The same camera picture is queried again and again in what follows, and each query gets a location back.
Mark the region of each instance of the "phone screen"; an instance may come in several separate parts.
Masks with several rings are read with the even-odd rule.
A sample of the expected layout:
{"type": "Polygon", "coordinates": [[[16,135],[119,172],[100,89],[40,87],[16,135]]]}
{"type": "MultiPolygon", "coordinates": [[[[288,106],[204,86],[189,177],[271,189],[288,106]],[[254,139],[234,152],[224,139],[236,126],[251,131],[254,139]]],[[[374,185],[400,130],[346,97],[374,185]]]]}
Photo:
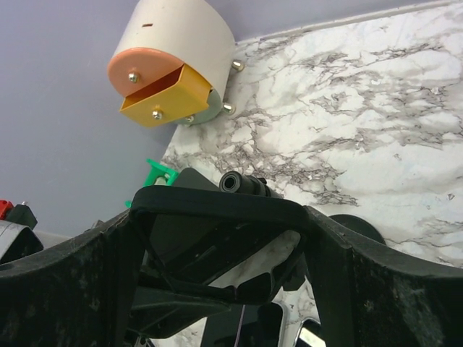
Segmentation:
{"type": "Polygon", "coordinates": [[[245,305],[244,312],[242,305],[234,305],[230,312],[208,318],[201,347],[277,347],[282,321],[278,304],[245,305]]]}

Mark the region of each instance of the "green plastic object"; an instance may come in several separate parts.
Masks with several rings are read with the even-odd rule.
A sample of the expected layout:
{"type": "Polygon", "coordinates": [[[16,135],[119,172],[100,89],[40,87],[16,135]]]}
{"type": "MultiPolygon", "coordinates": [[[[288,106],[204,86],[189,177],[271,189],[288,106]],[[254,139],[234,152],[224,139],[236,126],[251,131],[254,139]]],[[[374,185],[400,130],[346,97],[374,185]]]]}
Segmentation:
{"type": "MultiPolygon", "coordinates": [[[[156,182],[156,179],[160,177],[164,177],[167,185],[171,186],[179,175],[175,170],[161,165],[150,158],[146,159],[146,162],[151,165],[151,171],[148,177],[146,177],[145,183],[143,184],[144,187],[152,186],[154,182],[156,182]]],[[[125,202],[125,207],[130,208],[130,206],[132,206],[132,201],[127,200],[125,202]]]]}

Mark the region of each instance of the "black disc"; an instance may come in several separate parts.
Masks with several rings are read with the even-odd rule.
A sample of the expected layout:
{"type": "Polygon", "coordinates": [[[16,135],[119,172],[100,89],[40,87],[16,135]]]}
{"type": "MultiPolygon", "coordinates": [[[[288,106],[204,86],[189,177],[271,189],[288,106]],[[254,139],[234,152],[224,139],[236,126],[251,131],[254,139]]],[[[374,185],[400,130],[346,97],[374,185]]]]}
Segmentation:
{"type": "Polygon", "coordinates": [[[386,245],[383,237],[378,230],[366,220],[356,217],[355,215],[332,215],[330,218],[337,223],[349,228],[356,233],[368,237],[373,241],[379,242],[380,244],[386,245]]]}

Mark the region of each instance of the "yellow box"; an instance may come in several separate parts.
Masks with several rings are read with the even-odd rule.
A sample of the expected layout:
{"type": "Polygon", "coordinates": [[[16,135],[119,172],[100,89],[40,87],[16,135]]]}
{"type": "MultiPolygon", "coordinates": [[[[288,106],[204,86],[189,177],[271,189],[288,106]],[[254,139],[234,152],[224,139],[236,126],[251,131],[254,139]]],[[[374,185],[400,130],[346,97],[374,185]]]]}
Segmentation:
{"type": "Polygon", "coordinates": [[[210,90],[208,81],[185,64],[127,96],[120,112],[144,127],[157,127],[207,109],[210,90]],[[155,119],[154,111],[162,118],[155,119]]]}

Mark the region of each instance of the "black cylinder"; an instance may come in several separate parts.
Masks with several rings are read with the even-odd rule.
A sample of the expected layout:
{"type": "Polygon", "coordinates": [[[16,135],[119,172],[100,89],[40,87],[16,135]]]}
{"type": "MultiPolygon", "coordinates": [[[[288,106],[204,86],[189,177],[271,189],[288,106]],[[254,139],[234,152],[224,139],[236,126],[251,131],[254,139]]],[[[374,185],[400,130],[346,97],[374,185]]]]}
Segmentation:
{"type": "Polygon", "coordinates": [[[243,176],[236,171],[229,171],[222,176],[218,188],[226,193],[281,198],[279,194],[268,188],[266,183],[265,179],[256,179],[254,176],[243,176]]]}

